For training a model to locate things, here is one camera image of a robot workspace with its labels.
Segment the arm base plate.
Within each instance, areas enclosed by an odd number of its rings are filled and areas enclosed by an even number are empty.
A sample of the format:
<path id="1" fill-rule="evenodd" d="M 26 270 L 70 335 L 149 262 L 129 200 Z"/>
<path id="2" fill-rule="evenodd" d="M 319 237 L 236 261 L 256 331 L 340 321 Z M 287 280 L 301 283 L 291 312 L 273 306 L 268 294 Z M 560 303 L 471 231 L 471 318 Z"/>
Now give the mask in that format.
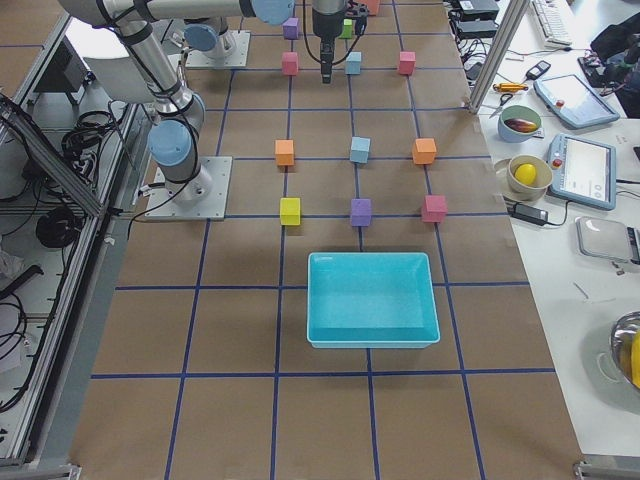
<path id="1" fill-rule="evenodd" d="M 223 220 L 226 212 L 233 158 L 200 158 L 198 176 L 184 189 L 168 183 L 148 196 L 145 219 L 152 221 Z"/>
<path id="2" fill-rule="evenodd" d="M 247 65 L 251 33 L 247 30 L 227 30 L 218 34 L 211 29 L 196 29 L 191 25 L 184 32 L 188 45 L 185 62 L 192 70 L 242 69 Z"/>

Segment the orange block near arm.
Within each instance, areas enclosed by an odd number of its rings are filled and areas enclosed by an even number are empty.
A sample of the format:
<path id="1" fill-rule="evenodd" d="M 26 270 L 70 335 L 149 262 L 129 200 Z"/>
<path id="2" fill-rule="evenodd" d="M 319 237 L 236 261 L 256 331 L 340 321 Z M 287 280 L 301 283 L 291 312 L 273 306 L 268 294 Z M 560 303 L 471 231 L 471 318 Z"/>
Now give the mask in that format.
<path id="1" fill-rule="evenodd" d="M 291 139 L 277 139 L 274 146 L 274 157 L 277 166 L 293 166 L 295 164 L 294 141 Z"/>

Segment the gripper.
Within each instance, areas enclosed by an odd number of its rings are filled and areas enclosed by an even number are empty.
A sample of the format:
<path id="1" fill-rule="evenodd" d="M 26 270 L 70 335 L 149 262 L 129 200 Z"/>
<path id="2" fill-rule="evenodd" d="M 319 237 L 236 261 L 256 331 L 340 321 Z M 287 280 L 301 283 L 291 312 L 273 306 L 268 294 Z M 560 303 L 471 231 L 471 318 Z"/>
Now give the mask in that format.
<path id="1" fill-rule="evenodd" d="M 353 34 L 362 36 L 367 27 L 368 6 L 354 0 L 347 1 L 347 18 L 352 21 Z"/>
<path id="2" fill-rule="evenodd" d="M 335 51 L 335 40 L 342 32 L 346 10 L 345 0 L 312 1 L 313 32 L 320 39 L 322 54 L 320 57 L 322 83 L 331 83 L 333 69 L 331 55 Z"/>

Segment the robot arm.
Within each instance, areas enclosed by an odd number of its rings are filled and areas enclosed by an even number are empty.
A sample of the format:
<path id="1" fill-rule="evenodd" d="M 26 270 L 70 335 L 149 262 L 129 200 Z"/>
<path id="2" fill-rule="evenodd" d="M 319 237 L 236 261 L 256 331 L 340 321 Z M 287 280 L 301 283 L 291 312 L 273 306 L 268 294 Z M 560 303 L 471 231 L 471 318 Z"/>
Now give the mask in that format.
<path id="1" fill-rule="evenodd" d="M 74 18 L 112 31 L 154 97 L 160 122 L 148 135 L 148 148 L 160 168 L 169 198 L 182 203 L 211 189 L 203 172 L 198 139 L 205 106 L 172 67 L 153 24 L 164 19 L 200 20 L 256 17 L 281 25 L 293 13 L 292 1 L 62 1 Z"/>
<path id="2" fill-rule="evenodd" d="M 295 1 L 238 1 L 239 13 L 229 16 L 256 17 L 270 25 L 283 25 L 294 13 Z M 227 33 L 227 14 L 185 19 L 184 38 L 190 47 L 202 52 L 210 52 L 217 47 Z M 303 37 L 309 56 L 323 66 L 333 66 L 342 59 L 335 60 L 335 40 L 343 31 L 345 20 L 355 24 L 354 32 L 359 39 L 366 31 L 369 8 L 357 1 L 313 1 L 312 27 L 320 39 L 320 57 L 311 53 L 307 40 L 306 20 L 302 20 Z"/>

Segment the pink block near arm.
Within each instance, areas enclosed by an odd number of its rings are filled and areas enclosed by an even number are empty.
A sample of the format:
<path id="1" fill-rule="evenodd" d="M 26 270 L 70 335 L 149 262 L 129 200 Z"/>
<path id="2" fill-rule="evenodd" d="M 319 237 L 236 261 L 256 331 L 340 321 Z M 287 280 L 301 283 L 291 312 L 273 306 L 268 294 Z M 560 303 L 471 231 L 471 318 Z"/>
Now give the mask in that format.
<path id="1" fill-rule="evenodd" d="M 281 55 L 281 71 L 285 76 L 297 76 L 299 73 L 299 56 L 295 51 L 285 51 Z"/>

